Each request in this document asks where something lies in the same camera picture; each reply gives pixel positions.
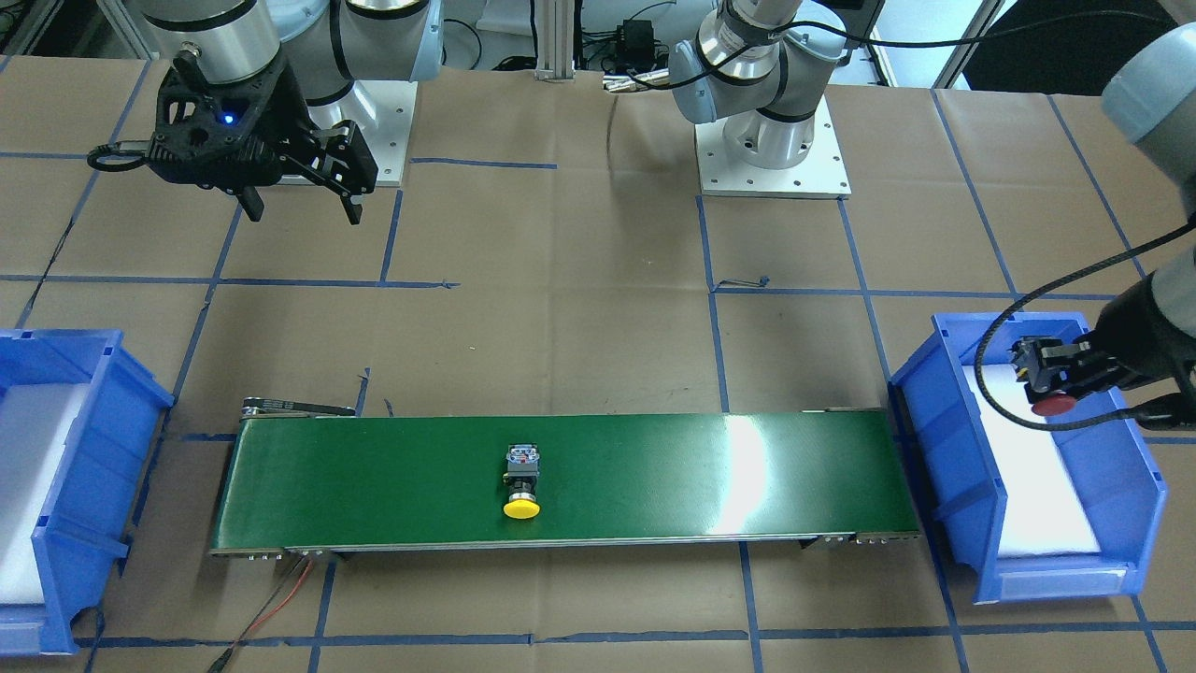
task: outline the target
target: silver robot arm segment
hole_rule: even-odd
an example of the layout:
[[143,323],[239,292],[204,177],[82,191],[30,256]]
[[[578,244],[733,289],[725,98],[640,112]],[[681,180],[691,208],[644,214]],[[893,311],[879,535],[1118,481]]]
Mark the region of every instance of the silver robot arm segment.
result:
[[673,88],[685,118],[731,117],[722,128],[726,151],[759,169],[791,169],[806,158],[814,112],[844,55],[841,36],[817,27],[782,30],[794,19],[843,27],[816,2],[722,0],[697,36],[676,44],[669,57],[672,81],[692,80]]

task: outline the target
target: black robot arm segment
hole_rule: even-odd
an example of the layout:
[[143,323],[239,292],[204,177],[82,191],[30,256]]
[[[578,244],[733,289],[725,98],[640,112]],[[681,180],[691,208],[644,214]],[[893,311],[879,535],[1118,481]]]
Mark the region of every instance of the black robot arm segment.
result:
[[1013,345],[1018,380],[1039,416],[1110,388],[1130,391],[1174,380],[1179,393],[1135,408],[1151,430],[1196,430],[1196,249],[1137,282],[1100,311],[1074,344],[1026,336]]
[[[130,160],[105,161],[111,157]],[[335,191],[358,224],[356,200],[373,191],[378,177],[355,122],[323,130],[311,121],[285,56],[248,79],[213,85],[187,49],[158,90],[153,137],[97,147],[87,163],[106,171],[145,164],[166,182],[220,189],[236,196],[254,221],[264,209],[256,188],[289,173]]]
[[167,182],[220,189],[254,221],[264,209],[257,188],[299,175],[335,191],[358,224],[378,165],[355,122],[322,129],[311,120],[264,1],[146,5],[159,43],[175,53],[158,90],[154,134],[96,147],[89,165],[147,165]]

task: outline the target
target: blue plastic bin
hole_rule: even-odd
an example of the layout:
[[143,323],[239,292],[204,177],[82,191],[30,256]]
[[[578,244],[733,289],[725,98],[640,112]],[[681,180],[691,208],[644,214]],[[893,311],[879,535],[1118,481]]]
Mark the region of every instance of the blue plastic bin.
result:
[[[12,602],[14,574],[0,579],[11,583],[10,602],[0,602],[0,655],[78,651],[71,620],[99,602],[112,562],[128,553],[121,536],[129,506],[159,412],[171,406],[173,398],[121,348],[121,339],[118,330],[0,330],[0,412],[10,405],[8,430],[0,435],[0,443],[7,443],[0,445],[7,449],[0,451],[0,459],[8,463],[0,465],[8,478],[6,483],[0,476],[0,484],[7,484],[0,489],[0,506],[14,521],[18,518],[11,513],[37,513],[41,503],[32,528],[16,531],[16,525],[10,526],[14,532],[0,539],[0,551],[14,549],[28,556],[20,545],[25,540],[32,545],[33,582],[41,583],[42,595],[41,605],[33,602],[36,598],[17,605]],[[73,391],[73,406],[65,406],[68,411],[61,417],[45,418],[43,424],[36,414],[28,414],[36,412],[38,405],[28,402],[20,403],[25,411],[13,411],[18,397],[35,399],[30,396],[42,393],[31,391],[55,388],[49,385]],[[71,421],[75,410],[78,415]],[[25,416],[13,423],[13,414]],[[22,473],[18,465],[35,453],[22,447],[33,442],[30,438],[38,426],[53,426],[59,429],[56,438],[65,439],[55,445],[62,447],[56,467],[56,451],[47,452],[49,458],[39,464],[41,459],[29,461],[42,466],[37,475],[53,476],[45,479],[48,491],[26,488],[16,477]],[[10,433],[14,428],[18,432]]]
[[[1008,496],[964,368],[996,313],[939,313],[934,334],[896,374],[926,457],[938,508],[957,562],[980,575],[976,604],[1136,595],[1146,582],[1167,488],[1137,427],[1115,422],[1052,433],[1099,543],[1099,553],[999,558]],[[1070,343],[1087,331],[1081,313],[1017,313],[997,330],[984,365],[1008,365],[1020,336]],[[1124,408],[1116,390],[1090,396],[1052,421],[1080,421]]]

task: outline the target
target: yellow push button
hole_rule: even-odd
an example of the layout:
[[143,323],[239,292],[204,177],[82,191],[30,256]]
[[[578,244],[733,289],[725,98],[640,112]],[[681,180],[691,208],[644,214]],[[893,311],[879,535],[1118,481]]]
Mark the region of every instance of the yellow push button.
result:
[[502,514],[511,519],[531,519],[539,514],[539,503],[529,500],[517,500],[502,506]]

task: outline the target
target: floor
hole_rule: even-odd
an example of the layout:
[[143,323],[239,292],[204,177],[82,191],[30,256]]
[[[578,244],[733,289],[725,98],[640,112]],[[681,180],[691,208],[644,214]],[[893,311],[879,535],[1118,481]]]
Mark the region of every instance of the floor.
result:
[[[1091,99],[834,87],[852,196],[736,200],[698,195],[667,94],[445,72],[421,90],[403,189],[361,225],[313,188],[264,190],[250,222],[220,194],[81,160],[151,131],[161,72],[0,61],[0,324],[122,328],[178,397],[80,653],[5,669],[220,654],[283,567],[206,555],[243,397],[366,416],[884,408],[930,313],[997,310],[1182,218]],[[1094,320],[1178,252],[1038,308]],[[885,547],[365,555],[318,567],[228,669],[1191,671],[1196,453],[1148,442],[1171,497],[1135,599],[974,606],[933,525]]]

